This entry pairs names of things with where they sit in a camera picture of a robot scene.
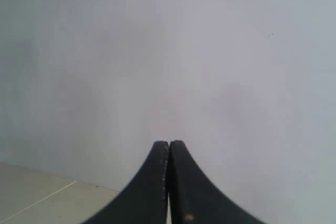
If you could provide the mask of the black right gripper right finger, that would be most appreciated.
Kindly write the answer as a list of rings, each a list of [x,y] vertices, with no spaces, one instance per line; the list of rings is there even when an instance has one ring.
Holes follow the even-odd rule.
[[[167,181],[172,223],[262,223],[210,181],[183,141],[170,143]]]

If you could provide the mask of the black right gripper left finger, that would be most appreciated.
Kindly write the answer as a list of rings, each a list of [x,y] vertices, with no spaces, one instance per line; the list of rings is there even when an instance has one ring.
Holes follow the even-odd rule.
[[[154,142],[127,186],[84,223],[166,223],[168,161],[169,144]]]

